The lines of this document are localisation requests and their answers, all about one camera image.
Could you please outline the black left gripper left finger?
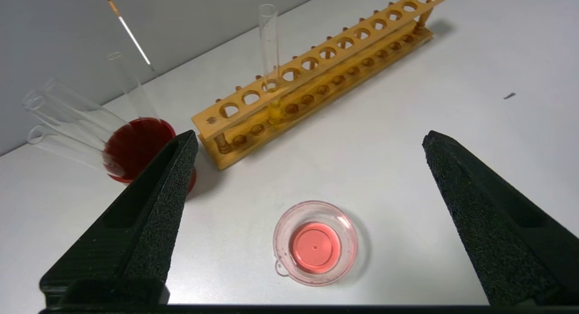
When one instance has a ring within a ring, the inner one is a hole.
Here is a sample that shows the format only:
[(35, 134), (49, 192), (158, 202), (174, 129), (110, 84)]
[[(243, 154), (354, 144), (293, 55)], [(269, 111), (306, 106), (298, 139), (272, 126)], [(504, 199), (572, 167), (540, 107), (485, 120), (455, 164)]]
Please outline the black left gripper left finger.
[(199, 143), (173, 138), (45, 273), (46, 305), (157, 305), (166, 281)]

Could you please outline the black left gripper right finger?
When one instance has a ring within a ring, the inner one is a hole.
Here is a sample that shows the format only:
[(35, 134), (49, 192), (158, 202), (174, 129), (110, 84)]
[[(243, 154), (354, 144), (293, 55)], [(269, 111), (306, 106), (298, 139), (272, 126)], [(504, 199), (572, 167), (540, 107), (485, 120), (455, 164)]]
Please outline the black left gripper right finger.
[(577, 305), (577, 236), (454, 138), (422, 148), (490, 305)]

